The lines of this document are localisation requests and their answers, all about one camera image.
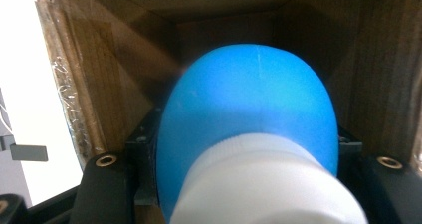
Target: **white wall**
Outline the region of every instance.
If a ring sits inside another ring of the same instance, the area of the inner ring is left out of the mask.
[[[0,87],[16,143],[45,145],[49,156],[48,162],[22,162],[36,205],[78,185],[82,172],[34,0],[0,0],[0,12]]]

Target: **white cylinder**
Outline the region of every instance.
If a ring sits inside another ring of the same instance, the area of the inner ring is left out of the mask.
[[[251,133],[216,144],[195,161],[170,223],[367,221],[351,193],[307,151]]]

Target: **blue balloon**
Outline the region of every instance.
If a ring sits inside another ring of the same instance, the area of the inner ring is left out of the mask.
[[[335,114],[310,66],[289,52],[267,46],[219,48],[187,70],[163,113],[156,175],[167,222],[193,162],[210,146],[252,132],[299,144],[336,175]]]

